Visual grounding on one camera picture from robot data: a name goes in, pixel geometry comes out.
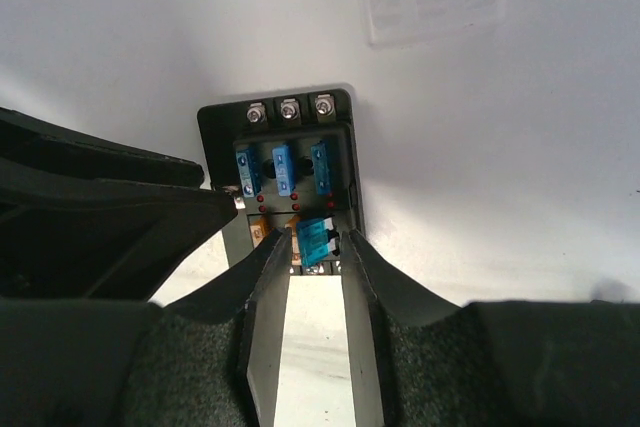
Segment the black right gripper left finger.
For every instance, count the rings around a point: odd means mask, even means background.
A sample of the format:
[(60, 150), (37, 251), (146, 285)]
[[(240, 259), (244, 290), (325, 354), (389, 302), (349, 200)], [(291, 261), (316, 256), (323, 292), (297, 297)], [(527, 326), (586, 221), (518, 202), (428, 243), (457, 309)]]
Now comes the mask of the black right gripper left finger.
[(5, 300), (5, 426), (270, 426), (289, 230), (185, 297)]

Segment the light blue blade fuse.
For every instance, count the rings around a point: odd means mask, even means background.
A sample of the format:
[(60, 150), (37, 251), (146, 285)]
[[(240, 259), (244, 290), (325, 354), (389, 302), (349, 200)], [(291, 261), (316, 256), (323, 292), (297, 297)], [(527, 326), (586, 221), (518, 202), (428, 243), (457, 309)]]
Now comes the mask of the light blue blade fuse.
[(328, 143), (324, 140), (311, 146), (316, 192), (321, 196), (332, 193), (331, 165)]

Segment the small blue fuse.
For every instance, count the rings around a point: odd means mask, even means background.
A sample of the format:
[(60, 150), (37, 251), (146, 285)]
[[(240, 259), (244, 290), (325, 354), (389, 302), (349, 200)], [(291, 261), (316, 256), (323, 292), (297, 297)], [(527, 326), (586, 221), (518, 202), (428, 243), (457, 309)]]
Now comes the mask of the small blue fuse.
[(333, 218), (313, 218), (297, 224), (296, 234), (303, 267), (311, 267), (338, 249), (339, 234)]

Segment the black fuse box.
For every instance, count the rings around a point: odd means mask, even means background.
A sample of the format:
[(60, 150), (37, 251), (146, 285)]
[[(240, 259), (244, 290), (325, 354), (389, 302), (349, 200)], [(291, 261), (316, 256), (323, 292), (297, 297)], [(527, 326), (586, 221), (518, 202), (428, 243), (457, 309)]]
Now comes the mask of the black fuse box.
[(350, 94), (236, 100), (201, 108), (197, 123), (211, 188), (239, 211), (222, 231), (229, 263), (288, 229), (291, 274), (340, 274), (342, 234), (364, 228)]

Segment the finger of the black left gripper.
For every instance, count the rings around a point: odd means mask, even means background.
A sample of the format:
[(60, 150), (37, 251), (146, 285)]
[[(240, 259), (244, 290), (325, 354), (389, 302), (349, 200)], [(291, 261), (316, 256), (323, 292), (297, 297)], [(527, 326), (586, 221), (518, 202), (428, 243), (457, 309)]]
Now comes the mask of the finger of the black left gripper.
[(1, 163), (1, 295), (147, 300), (237, 215), (210, 190)]
[(1, 157), (45, 172), (81, 179), (198, 188), (203, 168), (192, 161), (117, 144), (1, 109)]

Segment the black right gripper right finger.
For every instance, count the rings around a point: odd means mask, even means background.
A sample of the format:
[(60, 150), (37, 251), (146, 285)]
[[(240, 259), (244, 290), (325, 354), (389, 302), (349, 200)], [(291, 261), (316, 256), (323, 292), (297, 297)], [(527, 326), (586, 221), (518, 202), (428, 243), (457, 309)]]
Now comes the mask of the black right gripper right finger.
[(635, 426), (639, 308), (591, 301), (457, 306), (358, 231), (341, 278), (360, 426)]

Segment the blue blade fuse in box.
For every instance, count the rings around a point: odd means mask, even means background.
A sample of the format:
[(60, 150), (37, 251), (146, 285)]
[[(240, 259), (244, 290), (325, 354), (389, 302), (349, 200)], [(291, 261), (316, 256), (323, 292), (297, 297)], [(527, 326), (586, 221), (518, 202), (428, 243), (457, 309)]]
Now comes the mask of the blue blade fuse in box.
[(261, 178), (254, 149), (238, 149), (235, 156), (243, 196), (254, 198), (261, 192)]

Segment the orange blade fuse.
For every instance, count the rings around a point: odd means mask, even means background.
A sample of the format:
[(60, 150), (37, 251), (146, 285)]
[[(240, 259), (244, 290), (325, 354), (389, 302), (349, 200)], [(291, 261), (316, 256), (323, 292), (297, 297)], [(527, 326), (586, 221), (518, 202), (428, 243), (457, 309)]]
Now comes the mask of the orange blade fuse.
[(301, 254), (297, 235), (297, 225), (301, 217), (296, 214), (287, 220), (285, 228), (291, 231), (291, 268), (296, 269), (301, 266)]
[(250, 237), (254, 248), (257, 248), (272, 230), (273, 227), (268, 215), (254, 216), (249, 219)]

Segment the dark blue blade fuse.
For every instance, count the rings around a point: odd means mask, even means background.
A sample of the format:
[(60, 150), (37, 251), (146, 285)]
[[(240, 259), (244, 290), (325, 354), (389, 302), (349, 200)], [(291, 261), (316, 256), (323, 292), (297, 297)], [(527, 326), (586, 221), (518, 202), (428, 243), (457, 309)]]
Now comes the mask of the dark blue blade fuse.
[(290, 197), (295, 190), (295, 170), (291, 149), (287, 144), (272, 149), (277, 192), (281, 197)]

